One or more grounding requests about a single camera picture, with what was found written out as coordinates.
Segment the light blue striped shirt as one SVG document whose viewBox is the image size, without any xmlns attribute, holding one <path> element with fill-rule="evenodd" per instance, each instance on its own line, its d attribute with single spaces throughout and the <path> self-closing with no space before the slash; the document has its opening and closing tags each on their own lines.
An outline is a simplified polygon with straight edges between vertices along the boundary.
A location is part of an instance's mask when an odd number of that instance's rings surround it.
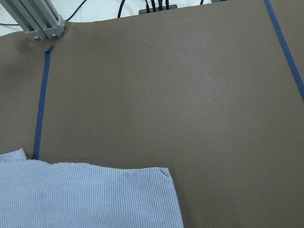
<svg viewBox="0 0 304 228">
<path fill-rule="evenodd" d="M 114 169 L 0 156 L 3 228 L 181 228 L 167 168 Z"/>
</svg>

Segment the aluminium frame post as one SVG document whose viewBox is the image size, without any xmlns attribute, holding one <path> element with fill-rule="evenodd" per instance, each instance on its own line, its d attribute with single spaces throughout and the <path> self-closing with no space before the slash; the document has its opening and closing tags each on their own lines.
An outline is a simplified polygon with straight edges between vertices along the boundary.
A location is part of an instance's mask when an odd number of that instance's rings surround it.
<svg viewBox="0 0 304 228">
<path fill-rule="evenodd" d="M 65 20 L 49 0 L 2 0 L 0 4 L 32 41 L 64 34 Z"/>
</svg>

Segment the black usb hub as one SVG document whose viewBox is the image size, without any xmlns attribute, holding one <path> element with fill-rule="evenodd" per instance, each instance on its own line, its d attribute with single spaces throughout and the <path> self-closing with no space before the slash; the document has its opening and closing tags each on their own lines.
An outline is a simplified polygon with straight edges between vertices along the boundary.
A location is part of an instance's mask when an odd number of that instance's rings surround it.
<svg viewBox="0 0 304 228">
<path fill-rule="evenodd" d="M 158 12 L 158 11 L 163 11 L 163 10 L 177 9 L 177 8 L 178 8 L 178 6 L 176 4 L 165 5 L 165 6 L 161 6 L 161 7 L 156 7 L 155 6 L 155 7 L 152 7 L 152 8 L 150 8 L 149 5 L 146 5 L 146 8 L 139 10 L 139 15 Z"/>
</svg>

